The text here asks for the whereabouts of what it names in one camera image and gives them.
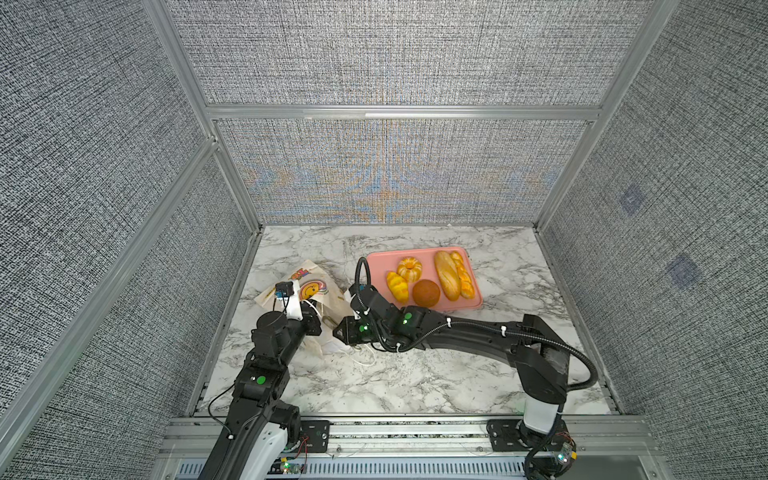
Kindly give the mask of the pink plastic tray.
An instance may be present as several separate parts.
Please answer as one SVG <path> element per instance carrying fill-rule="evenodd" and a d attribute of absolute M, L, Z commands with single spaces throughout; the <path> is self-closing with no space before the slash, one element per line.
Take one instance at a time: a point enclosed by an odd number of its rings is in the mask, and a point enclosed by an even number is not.
<path fill-rule="evenodd" d="M 461 256 L 463 265 L 467 270 L 472 287 L 475 291 L 473 298 L 465 298 L 462 295 L 459 295 L 459 298 L 453 301 L 446 297 L 434 265 L 434 256 L 438 251 L 445 251 L 449 254 L 456 252 Z M 395 272 L 400 261 L 410 257 L 415 258 L 421 263 L 422 273 L 419 280 L 432 281 L 440 290 L 439 301 L 432 306 L 432 309 L 441 312 L 455 312 L 460 310 L 477 310 L 483 306 L 483 296 L 479 290 L 479 285 L 472 269 L 468 253 L 464 248 L 458 246 L 386 251 L 369 254 L 367 256 L 367 262 L 372 274 L 371 283 L 388 302 L 394 303 L 398 307 L 416 306 L 416 303 L 413 300 L 414 283 L 408 284 L 409 301 L 407 303 L 402 303 L 393 296 L 386 281 L 387 273 L 390 271 Z"/>

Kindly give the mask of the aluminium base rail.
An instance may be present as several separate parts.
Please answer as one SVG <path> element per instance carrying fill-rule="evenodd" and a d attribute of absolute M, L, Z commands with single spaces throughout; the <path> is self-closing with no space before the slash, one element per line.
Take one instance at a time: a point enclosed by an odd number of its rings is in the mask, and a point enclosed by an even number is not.
<path fill-rule="evenodd" d="M 565 415 L 572 447 L 567 479 L 670 479 L 673 474 L 640 416 Z M 245 479 L 521 479 L 518 419 L 502 414 L 310 414 L 305 437 L 288 442 L 269 426 Z"/>

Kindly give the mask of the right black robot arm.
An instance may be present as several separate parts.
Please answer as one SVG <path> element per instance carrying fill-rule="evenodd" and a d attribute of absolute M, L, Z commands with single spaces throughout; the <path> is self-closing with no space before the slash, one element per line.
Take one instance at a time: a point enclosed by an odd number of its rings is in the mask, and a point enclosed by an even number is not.
<path fill-rule="evenodd" d="M 557 479 L 577 459 L 577 444 L 563 419 L 569 393 L 592 387 L 599 374 L 593 361 L 561 339 L 540 317 L 482 322 L 426 307 L 398 307 L 372 285 L 366 258 L 359 258 L 349 288 L 352 315 L 333 335 L 346 345 L 377 344 L 403 355 L 412 350 L 454 350 L 508 364 L 526 396 L 515 431 L 527 453 L 528 479 Z"/>

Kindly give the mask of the round brown fake bun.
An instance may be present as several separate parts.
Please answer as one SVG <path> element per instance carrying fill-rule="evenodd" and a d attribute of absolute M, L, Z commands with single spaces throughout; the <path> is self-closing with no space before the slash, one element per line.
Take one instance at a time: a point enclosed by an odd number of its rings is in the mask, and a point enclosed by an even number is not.
<path fill-rule="evenodd" d="M 441 298 L 440 286 L 431 280 L 419 280 L 412 288 L 413 301 L 417 306 L 432 308 Z"/>

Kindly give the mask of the small yellow fake croissant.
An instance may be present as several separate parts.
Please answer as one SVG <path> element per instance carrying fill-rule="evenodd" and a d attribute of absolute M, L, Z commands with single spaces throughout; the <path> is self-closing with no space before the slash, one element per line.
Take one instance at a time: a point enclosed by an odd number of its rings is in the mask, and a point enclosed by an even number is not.
<path fill-rule="evenodd" d="M 390 271 L 386 275 L 386 283 L 398 303 L 406 304 L 409 301 L 409 286 L 404 277 L 397 272 Z"/>

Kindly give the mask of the twisted yellow fake bread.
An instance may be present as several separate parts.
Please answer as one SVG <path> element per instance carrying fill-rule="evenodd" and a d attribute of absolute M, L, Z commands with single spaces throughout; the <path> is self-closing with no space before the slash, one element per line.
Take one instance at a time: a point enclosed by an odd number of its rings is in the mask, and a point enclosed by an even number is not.
<path fill-rule="evenodd" d="M 450 253 L 450 257 L 454 262 L 454 266 L 460 279 L 461 296 L 463 298 L 473 299 L 476 295 L 476 291 L 469 272 L 466 269 L 462 255 L 458 251 L 453 251 Z"/>

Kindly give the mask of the aluminium cage frame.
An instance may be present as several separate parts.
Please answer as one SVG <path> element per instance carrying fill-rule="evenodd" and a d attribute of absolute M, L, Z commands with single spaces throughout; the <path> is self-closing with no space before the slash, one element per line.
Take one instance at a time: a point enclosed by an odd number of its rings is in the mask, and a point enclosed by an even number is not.
<path fill-rule="evenodd" d="M 674 476 L 767 475 L 763 1 L 5 1 L 1 475 L 145 479 L 301 257 L 475 249 Z"/>

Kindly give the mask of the long golden fake baguette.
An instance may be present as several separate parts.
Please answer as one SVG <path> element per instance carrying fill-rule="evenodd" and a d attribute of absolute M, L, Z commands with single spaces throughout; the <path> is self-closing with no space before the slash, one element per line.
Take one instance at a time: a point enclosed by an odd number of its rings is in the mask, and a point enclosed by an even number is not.
<path fill-rule="evenodd" d="M 453 258 L 448 252 L 439 250 L 434 255 L 434 265 L 445 296 L 450 301 L 458 300 L 461 296 L 461 279 Z"/>

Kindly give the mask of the white printed paper bag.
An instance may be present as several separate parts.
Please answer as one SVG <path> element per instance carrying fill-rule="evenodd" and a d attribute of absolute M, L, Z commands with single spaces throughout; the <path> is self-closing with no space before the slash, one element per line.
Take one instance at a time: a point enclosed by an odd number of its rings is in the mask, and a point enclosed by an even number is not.
<path fill-rule="evenodd" d="M 368 358 L 374 351 L 371 347 L 348 346 L 333 335 L 333 330 L 353 311 L 349 299 L 336 285 L 331 276 L 311 260 L 305 260 L 285 281 L 298 285 L 298 294 L 303 310 L 312 311 L 320 319 L 321 334 L 309 338 L 309 349 L 315 356 L 345 354 L 358 355 L 353 361 L 360 366 L 373 366 L 374 360 L 364 361 L 363 353 Z"/>

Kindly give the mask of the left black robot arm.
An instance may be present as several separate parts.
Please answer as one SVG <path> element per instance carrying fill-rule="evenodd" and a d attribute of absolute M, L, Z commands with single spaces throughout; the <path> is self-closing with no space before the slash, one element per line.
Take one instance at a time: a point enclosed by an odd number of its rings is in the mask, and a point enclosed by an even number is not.
<path fill-rule="evenodd" d="M 283 450 L 299 440 L 298 407 L 281 396 L 289 363 L 306 336 L 321 334 L 321 317 L 304 305 L 300 319 L 270 311 L 251 331 L 254 347 L 233 383 L 233 399 L 202 479 L 263 479 Z"/>

